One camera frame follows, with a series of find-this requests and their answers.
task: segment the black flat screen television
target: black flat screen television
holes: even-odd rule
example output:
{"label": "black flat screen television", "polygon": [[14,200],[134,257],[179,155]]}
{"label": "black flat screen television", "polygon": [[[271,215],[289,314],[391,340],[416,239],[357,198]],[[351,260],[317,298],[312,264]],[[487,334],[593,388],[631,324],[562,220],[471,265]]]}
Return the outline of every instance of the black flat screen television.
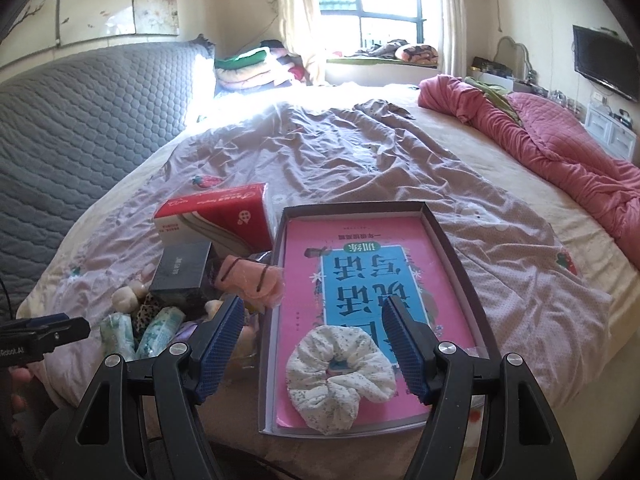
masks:
{"label": "black flat screen television", "polygon": [[634,102],[640,100],[640,68],[634,48],[618,38],[574,25],[575,71]]}

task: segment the quilted headboard cover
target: quilted headboard cover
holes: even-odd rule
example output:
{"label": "quilted headboard cover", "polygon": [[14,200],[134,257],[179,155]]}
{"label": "quilted headboard cover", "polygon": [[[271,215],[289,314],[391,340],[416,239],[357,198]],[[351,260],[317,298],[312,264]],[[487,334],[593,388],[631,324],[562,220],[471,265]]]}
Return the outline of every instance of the quilted headboard cover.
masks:
{"label": "quilted headboard cover", "polygon": [[14,311],[79,216],[213,98],[201,74],[213,55],[202,36],[113,46],[0,84],[0,274]]}

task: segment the window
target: window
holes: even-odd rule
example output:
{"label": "window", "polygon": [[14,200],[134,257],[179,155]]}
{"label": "window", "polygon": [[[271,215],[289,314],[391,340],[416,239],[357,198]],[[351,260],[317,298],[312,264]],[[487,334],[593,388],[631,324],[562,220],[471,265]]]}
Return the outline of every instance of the window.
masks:
{"label": "window", "polygon": [[344,54],[396,39],[437,47],[439,7],[432,0],[320,0],[324,46]]}

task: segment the rolled pink comforter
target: rolled pink comforter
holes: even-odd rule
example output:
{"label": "rolled pink comforter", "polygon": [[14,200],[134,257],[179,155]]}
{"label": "rolled pink comforter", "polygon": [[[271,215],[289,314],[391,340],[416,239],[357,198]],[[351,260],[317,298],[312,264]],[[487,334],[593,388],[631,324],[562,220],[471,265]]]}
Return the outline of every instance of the rolled pink comforter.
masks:
{"label": "rolled pink comforter", "polygon": [[484,94],[439,75],[420,83],[418,106],[457,117],[493,139],[519,163],[566,192],[640,269],[640,169],[610,158],[579,121],[540,96],[508,96],[524,128]]}

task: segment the silver bolt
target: silver bolt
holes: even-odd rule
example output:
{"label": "silver bolt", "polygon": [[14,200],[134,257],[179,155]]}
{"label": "silver bolt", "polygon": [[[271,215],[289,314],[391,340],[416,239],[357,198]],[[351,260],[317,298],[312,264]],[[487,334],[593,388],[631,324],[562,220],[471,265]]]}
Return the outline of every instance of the silver bolt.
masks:
{"label": "silver bolt", "polygon": [[187,351],[187,345],[184,343],[174,343],[169,347],[171,355],[182,355]]}
{"label": "silver bolt", "polygon": [[507,361],[513,366],[520,366],[524,362],[524,359],[518,354],[509,354],[507,355]]}
{"label": "silver bolt", "polygon": [[104,360],[104,364],[106,364],[109,368],[114,367],[119,362],[120,362],[120,356],[116,354],[111,354]]}
{"label": "silver bolt", "polygon": [[438,345],[438,350],[440,350],[443,354],[451,355],[456,353],[456,346],[453,343],[445,341],[444,343],[440,343]]}

